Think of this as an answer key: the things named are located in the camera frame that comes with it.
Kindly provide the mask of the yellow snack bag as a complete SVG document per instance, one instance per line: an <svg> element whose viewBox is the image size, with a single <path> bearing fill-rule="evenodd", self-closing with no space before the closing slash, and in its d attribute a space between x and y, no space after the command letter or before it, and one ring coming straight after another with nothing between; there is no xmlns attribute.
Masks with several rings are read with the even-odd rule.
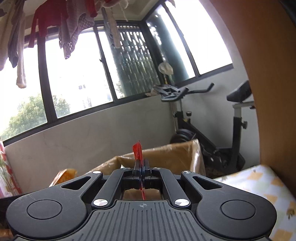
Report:
<svg viewBox="0 0 296 241"><path fill-rule="evenodd" d="M49 187L74 179L76 174L77 174L77 171L72 168L59 171L58 174L53 179L52 183L49 185Z"/></svg>

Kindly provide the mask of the hanging clothes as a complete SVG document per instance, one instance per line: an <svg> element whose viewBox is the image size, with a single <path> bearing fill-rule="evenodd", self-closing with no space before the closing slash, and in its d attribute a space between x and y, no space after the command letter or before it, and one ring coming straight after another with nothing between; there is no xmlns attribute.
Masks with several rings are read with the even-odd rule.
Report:
<svg viewBox="0 0 296 241"><path fill-rule="evenodd" d="M27 86L23 63L26 29L24 5L25 1L1 1L1 69L6 61L17 68L18 88ZM118 49L119 31L112 8L120 6L125 10L128 5L128 1L45 1L34 13L28 46L34 47L36 35L44 38L49 27L58 27L59 46L68 59L75 49L79 34L93 27L94 19L101 12L111 45Z"/></svg>

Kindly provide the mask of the white bag on stick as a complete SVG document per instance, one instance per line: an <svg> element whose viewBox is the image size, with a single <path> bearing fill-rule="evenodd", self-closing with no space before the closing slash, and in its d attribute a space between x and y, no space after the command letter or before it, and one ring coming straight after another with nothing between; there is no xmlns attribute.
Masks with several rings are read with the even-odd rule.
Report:
<svg viewBox="0 0 296 241"><path fill-rule="evenodd" d="M162 62L158 65L158 70L164 75L165 84L168 84L169 76L174 74L172 66L168 62Z"/></svg>

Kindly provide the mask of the black exercise bike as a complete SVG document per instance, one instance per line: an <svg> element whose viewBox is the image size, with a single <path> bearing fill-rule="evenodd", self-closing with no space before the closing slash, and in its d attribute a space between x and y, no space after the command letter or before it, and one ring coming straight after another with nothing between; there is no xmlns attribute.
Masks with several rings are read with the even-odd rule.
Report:
<svg viewBox="0 0 296 241"><path fill-rule="evenodd" d="M234 110L234 116L230 122L233 124L232 145L224 148L219 147L212 142L213 137L222 137L222 133L214 134L214 131L222 127L222 122L217 118L217 115L198 117L200 122L195 127L191 122L192 112L184 112L182 108L182 99L185 96L207 93L213 87L214 83L211 83L207 89L189 90L187 87L180 89L173 85L163 84L154 86L153 90L161 96L162 102L180 103L180 109L173 113L173 118L177 120L177 126L170 143L182 143L197 139L201 146L205 166L228 175L241 171L245 165L245 159L240 154L240 144L241 130L247 129L248 123L242 120L242 108L255 109L255 104L254 101L246 101L252 95L248 80L226 96L227 101L233 103Z"/></svg>

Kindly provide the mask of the cardboard box with plastic liner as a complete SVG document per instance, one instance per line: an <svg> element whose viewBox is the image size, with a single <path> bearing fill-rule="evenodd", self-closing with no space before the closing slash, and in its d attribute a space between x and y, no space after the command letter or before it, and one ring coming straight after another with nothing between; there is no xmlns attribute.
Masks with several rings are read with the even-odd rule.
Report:
<svg viewBox="0 0 296 241"><path fill-rule="evenodd" d="M166 168L173 174L179 175L188 170L206 176L206 169L198 140L184 143L169 144L142 151L144 159L149 161L149 166ZM114 170L124 167L134 167L134 153L115 156L112 159L95 167L93 171L101 171L110 175Z"/></svg>

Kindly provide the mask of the floral checkered tablecloth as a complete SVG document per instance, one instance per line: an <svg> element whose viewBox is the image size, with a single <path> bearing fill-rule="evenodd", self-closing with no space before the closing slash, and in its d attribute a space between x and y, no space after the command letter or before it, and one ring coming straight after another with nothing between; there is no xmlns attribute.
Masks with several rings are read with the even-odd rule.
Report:
<svg viewBox="0 0 296 241"><path fill-rule="evenodd" d="M295 197L270 167L257 165L215 180L270 201L277 212L270 239L295 240Z"/></svg>

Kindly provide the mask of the red snack packet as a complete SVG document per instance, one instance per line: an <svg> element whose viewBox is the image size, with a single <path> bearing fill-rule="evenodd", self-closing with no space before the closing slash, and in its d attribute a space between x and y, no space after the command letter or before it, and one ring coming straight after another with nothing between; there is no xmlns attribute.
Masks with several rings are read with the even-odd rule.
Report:
<svg viewBox="0 0 296 241"><path fill-rule="evenodd" d="M140 141L137 141L133 145L132 149L133 149L133 154L135 159L134 176L137 177L139 180L139 190L141 191L142 199L145 200L144 178L142 177L144 159L142 156L142 146Z"/></svg>

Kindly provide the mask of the wooden wardrobe panel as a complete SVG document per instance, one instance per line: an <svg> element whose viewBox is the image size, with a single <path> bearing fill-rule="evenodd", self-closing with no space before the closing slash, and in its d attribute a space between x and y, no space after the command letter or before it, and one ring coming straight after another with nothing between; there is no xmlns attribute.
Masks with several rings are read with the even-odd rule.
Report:
<svg viewBox="0 0 296 241"><path fill-rule="evenodd" d="M295 25L279 1L212 1L240 52L257 112L260 161L295 193Z"/></svg>

